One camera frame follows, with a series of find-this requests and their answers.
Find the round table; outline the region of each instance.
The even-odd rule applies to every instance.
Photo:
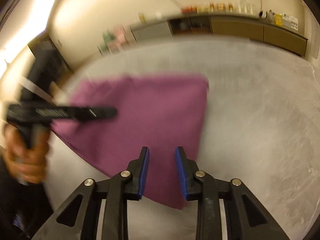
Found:
[[[319,214],[319,71],[265,44],[179,38],[89,63],[55,99],[68,103],[86,79],[156,72],[196,72],[208,78],[199,168],[217,179],[240,178],[290,239],[302,239]],[[51,143],[47,188],[55,208],[86,178],[106,179],[56,136]],[[196,202],[181,211],[146,198],[129,201],[130,239],[194,239],[196,210]]]

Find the human hand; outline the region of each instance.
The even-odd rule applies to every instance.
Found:
[[[4,131],[7,148],[3,152],[4,163],[14,178],[22,174],[22,178],[34,184],[44,180],[46,176],[46,154],[49,151],[50,131],[42,132],[33,149],[27,149],[17,128],[7,125]]]

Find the blue gripper pad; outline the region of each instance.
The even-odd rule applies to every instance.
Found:
[[[181,192],[184,196],[184,198],[186,200],[189,199],[189,193],[188,193],[188,179],[187,179],[187,175],[185,172],[185,167],[184,167],[184,163],[182,158],[185,157],[185,153],[180,153],[179,151],[179,147],[176,148],[176,153],[175,153],[175,157],[176,157],[176,165],[177,165],[177,169],[178,169],[178,176],[179,176],[179,182],[180,182],[180,189]]]
[[[146,150],[146,154],[143,159],[142,169],[139,176],[139,190],[138,190],[138,196],[141,199],[144,190],[146,188],[146,181],[147,181],[147,175],[148,175],[148,167],[149,167],[149,149]]]

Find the white strap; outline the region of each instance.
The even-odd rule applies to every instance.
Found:
[[[31,82],[25,77],[22,77],[20,80],[20,85],[22,85],[24,88],[28,89],[30,92],[36,94],[37,96],[41,97],[45,101],[52,103],[52,97],[44,92],[40,87],[38,87],[36,84]]]

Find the pink chair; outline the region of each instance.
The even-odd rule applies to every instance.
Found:
[[[128,43],[123,26],[114,29],[112,34],[116,37],[116,39],[108,43],[108,48],[111,54],[113,52],[122,51],[123,44]]]

